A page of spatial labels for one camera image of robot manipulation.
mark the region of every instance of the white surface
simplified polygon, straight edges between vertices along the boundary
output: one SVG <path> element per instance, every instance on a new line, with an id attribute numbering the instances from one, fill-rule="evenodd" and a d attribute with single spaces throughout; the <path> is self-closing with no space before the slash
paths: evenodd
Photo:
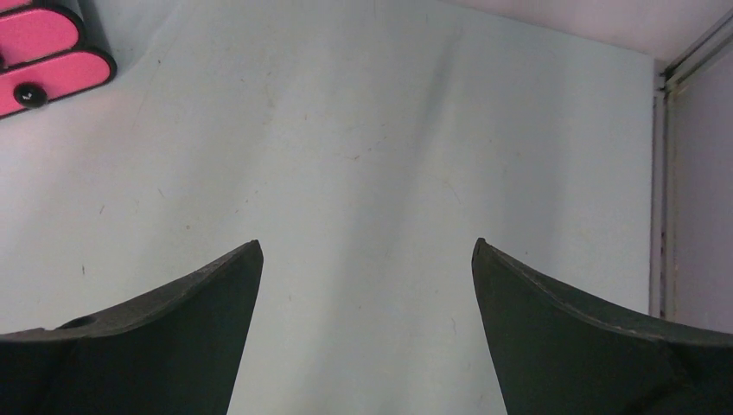
<path id="1" fill-rule="evenodd" d="M 0 124 L 0 331 L 258 238 L 231 413 L 483 414 L 478 237 L 646 312 L 651 58 L 433 1 L 101 11 L 119 79 Z"/>
<path id="2" fill-rule="evenodd" d="M 733 333 L 733 52 L 675 99 L 672 319 Z"/>
<path id="3" fill-rule="evenodd" d="M 733 8 L 731 0 L 452 0 L 672 61 Z"/>

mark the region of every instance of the pink object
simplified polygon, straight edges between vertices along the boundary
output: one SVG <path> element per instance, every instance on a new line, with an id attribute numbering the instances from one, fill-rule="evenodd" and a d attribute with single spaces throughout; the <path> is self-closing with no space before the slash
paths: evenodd
<path id="1" fill-rule="evenodd" d="M 0 0 L 0 13 L 33 3 L 31 0 Z"/>
<path id="2" fill-rule="evenodd" d="M 76 24 L 53 10 L 31 9 L 0 16 L 0 56 L 7 67 L 68 50 L 79 40 Z"/>
<path id="3" fill-rule="evenodd" d="M 0 117 L 23 110 L 13 95 L 16 87 L 34 83 L 48 94 L 49 100 L 65 97 L 99 86 L 112 76 L 110 64 L 88 51 L 73 51 L 61 56 L 19 67 L 0 74 Z"/>

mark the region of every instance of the black button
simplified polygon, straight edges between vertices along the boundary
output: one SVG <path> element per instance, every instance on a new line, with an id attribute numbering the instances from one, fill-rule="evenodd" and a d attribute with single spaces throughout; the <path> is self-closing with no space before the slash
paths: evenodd
<path id="1" fill-rule="evenodd" d="M 43 91 L 43 88 L 31 82 L 16 86 L 13 96 L 16 97 L 18 104 L 29 109 L 41 108 L 48 102 L 46 91 Z"/>

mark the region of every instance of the round black knob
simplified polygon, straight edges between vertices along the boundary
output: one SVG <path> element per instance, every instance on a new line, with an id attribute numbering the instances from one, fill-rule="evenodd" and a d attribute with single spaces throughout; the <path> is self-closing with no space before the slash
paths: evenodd
<path id="1" fill-rule="evenodd" d="M 41 108 L 48 102 L 46 91 L 43 91 L 43 88 L 31 82 L 16 86 L 13 96 L 16 98 L 18 104 L 29 109 Z"/>

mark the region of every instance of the metal frame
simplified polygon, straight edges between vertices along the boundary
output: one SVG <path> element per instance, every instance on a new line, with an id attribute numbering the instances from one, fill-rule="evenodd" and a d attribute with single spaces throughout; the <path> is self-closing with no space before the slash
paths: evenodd
<path id="1" fill-rule="evenodd" d="M 667 66 L 655 85 L 649 314 L 674 321 L 677 297 L 675 99 L 720 57 L 733 52 L 733 9 Z"/>

